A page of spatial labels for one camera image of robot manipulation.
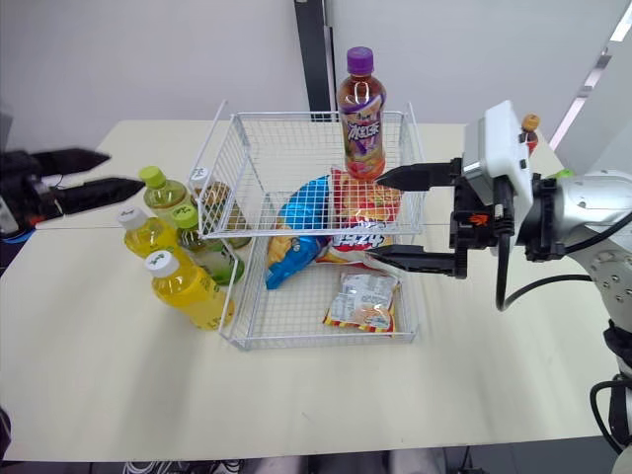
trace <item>purple bottle cap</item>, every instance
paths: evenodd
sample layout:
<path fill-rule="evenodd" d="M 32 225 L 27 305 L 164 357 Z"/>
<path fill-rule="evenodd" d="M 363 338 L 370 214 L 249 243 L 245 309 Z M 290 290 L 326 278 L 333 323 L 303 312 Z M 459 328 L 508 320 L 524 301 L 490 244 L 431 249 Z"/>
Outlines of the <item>purple bottle cap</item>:
<path fill-rule="evenodd" d="M 347 51 L 347 70 L 356 76 L 373 72 L 373 51 L 370 47 L 356 46 Z"/>

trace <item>white bottle cap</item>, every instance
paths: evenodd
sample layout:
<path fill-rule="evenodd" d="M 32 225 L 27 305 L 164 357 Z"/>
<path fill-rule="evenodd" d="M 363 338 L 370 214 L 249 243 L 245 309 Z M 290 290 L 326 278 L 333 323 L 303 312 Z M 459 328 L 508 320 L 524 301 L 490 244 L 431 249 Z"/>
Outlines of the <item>white bottle cap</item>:
<path fill-rule="evenodd" d="M 179 267 L 178 259 L 167 250 L 153 252 L 145 259 L 145 268 L 156 278 L 168 277 Z"/>
<path fill-rule="evenodd" d="M 189 183 L 191 183 L 191 186 L 194 190 L 201 190 L 204 187 L 206 178 L 208 178 L 208 168 L 194 168 L 194 170 L 191 172 Z"/>
<path fill-rule="evenodd" d="M 117 221 L 126 230 L 136 230 L 145 225 L 147 214 L 135 205 L 126 205 L 118 211 Z"/>

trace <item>blue chip bag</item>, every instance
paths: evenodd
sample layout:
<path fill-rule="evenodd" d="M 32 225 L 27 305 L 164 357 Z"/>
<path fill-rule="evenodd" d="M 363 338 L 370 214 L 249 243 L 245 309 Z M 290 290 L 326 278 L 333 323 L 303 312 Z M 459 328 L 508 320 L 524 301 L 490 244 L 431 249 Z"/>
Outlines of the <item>blue chip bag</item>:
<path fill-rule="evenodd" d="M 324 229 L 327 225 L 328 177 L 312 180 L 292 195 L 278 213 L 277 229 Z M 327 246 L 328 237 L 278 235 L 268 242 L 266 287 L 281 283 L 303 270 Z"/>

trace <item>potato chip bag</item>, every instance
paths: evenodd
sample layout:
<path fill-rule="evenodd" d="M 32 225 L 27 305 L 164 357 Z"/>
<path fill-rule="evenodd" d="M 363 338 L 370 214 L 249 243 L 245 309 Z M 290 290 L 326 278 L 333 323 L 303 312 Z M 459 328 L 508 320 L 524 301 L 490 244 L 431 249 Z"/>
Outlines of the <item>potato chip bag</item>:
<path fill-rule="evenodd" d="M 399 281 L 378 272 L 342 273 L 341 291 L 325 314 L 324 324 L 373 333 L 394 331 L 393 296 Z"/>
<path fill-rule="evenodd" d="M 374 182 L 356 180 L 338 168 L 332 168 L 330 180 L 332 221 L 338 228 L 349 228 L 350 233 L 335 235 L 327 252 L 316 262 L 366 266 L 365 250 L 393 244 L 393 238 L 382 232 L 387 222 L 397 218 L 402 193 Z M 369 228 L 371 233 L 354 233 L 359 228 L 363 231 Z"/>

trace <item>white wall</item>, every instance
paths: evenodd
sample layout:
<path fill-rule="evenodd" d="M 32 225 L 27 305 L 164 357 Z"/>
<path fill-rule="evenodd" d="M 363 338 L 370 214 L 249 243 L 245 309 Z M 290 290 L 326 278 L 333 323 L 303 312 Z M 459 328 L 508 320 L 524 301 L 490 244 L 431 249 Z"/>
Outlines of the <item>white wall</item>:
<path fill-rule="evenodd" d="M 388 109 L 466 123 L 511 99 L 550 138 L 628 0 L 329 0 L 339 83 L 346 51 L 366 45 Z"/>
<path fill-rule="evenodd" d="M 9 147 L 96 146 L 121 119 L 308 110 L 291 0 L 0 0 Z"/>
<path fill-rule="evenodd" d="M 613 49 L 555 152 L 578 174 L 593 167 L 632 174 L 632 34 Z"/>

